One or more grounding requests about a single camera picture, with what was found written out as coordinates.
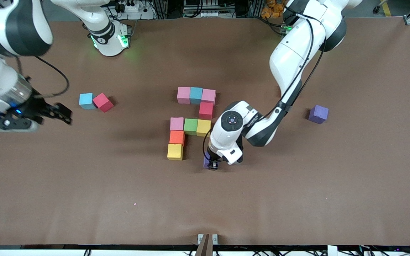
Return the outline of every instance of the blue block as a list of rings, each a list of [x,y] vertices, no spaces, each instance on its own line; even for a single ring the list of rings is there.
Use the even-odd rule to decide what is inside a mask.
[[[315,105],[309,112],[308,120],[311,122],[321,124],[325,122],[325,120],[327,120],[327,117],[328,117],[328,108]]]
[[[78,105],[83,109],[96,109],[97,107],[93,103],[94,95],[90,92],[89,94],[80,94],[78,99]]]
[[[202,101],[202,88],[191,87],[191,92],[189,93],[189,100],[191,104],[200,104]]]

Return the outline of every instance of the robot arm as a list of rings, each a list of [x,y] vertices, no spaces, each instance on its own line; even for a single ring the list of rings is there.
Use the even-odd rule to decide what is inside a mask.
[[[119,21],[110,21],[100,7],[110,0],[52,0],[83,21],[94,41],[94,47],[105,56],[115,56],[129,47],[131,29]]]
[[[43,118],[70,124],[72,112],[62,104],[49,105],[26,78],[3,57],[43,55],[53,42],[39,0],[14,0],[0,9],[0,131],[35,131]]]
[[[217,162],[221,158],[228,164],[242,161],[242,145],[236,143],[242,136],[256,147],[270,143],[278,125],[301,91],[304,67],[319,49],[327,52],[342,42],[346,24],[341,11],[344,7],[355,7],[360,2],[361,0],[288,1],[284,16],[291,15],[286,23],[292,26],[292,30],[281,40],[270,57],[270,70],[283,96],[267,118],[244,101],[229,105],[211,132],[208,144],[210,169],[217,169]],[[229,129],[229,115],[238,120],[232,129]]]

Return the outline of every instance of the cube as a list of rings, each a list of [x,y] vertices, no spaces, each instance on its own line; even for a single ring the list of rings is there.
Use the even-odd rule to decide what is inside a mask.
[[[189,101],[189,95],[191,93],[191,87],[178,87],[177,100],[180,104],[191,104]]]
[[[199,118],[206,120],[213,119],[213,104],[211,102],[200,103]]]
[[[328,108],[315,105],[309,112],[308,120],[311,122],[321,124],[325,122],[325,120],[327,120],[327,116],[328,116]]]
[[[191,87],[191,92],[189,94],[189,101],[191,104],[200,104],[202,101],[202,91],[200,87]]]
[[[184,134],[196,135],[197,134],[197,119],[185,118],[184,119]]]
[[[202,102],[211,102],[213,106],[216,101],[216,91],[212,89],[203,89],[202,90]]]
[[[208,161],[208,159],[210,159],[210,154],[208,154],[208,150],[205,151],[205,156],[204,156],[204,168],[208,169],[208,164],[210,163],[210,161]]]
[[[205,137],[208,131],[211,129],[211,121],[210,120],[197,120],[197,136]]]
[[[169,144],[167,159],[174,161],[183,160],[183,146],[181,144]]]
[[[184,131],[170,131],[170,144],[181,144],[184,147]]]
[[[104,113],[110,110],[112,107],[114,107],[113,103],[107,98],[107,96],[105,96],[104,93],[96,96],[93,99],[93,102]]]
[[[97,107],[93,103],[93,97],[94,95],[91,92],[88,94],[80,94],[80,97],[78,98],[78,105],[87,110],[96,109]]]
[[[184,118],[170,118],[170,130],[182,131],[184,125]]]

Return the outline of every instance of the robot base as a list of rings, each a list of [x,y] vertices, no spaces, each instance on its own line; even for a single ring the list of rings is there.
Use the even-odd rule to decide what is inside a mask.
[[[94,41],[94,47],[105,56],[115,56],[122,52],[124,49],[129,48],[131,41],[132,27],[126,24],[122,24],[119,21],[112,21],[115,25],[115,34],[109,39],[106,44],[99,44]]]

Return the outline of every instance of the brown table surface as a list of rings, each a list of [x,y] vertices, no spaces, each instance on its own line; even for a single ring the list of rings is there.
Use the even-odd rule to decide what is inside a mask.
[[[222,244],[410,244],[410,26],[401,18],[348,19],[346,39],[324,54],[273,141],[246,143],[244,164],[218,172],[202,169],[201,137],[188,136],[184,161],[166,159],[169,118],[198,116],[197,105],[176,103],[177,87],[216,89],[215,116],[237,100],[270,110],[279,38],[268,26],[141,21],[117,57],[100,55],[78,22],[52,30],[45,59],[71,88],[49,102],[71,108],[74,123],[0,133],[0,244],[188,244],[199,233]],[[40,92],[64,86],[36,59],[22,62]],[[85,92],[118,104],[83,110]],[[305,118],[315,104],[330,109],[322,125]]]

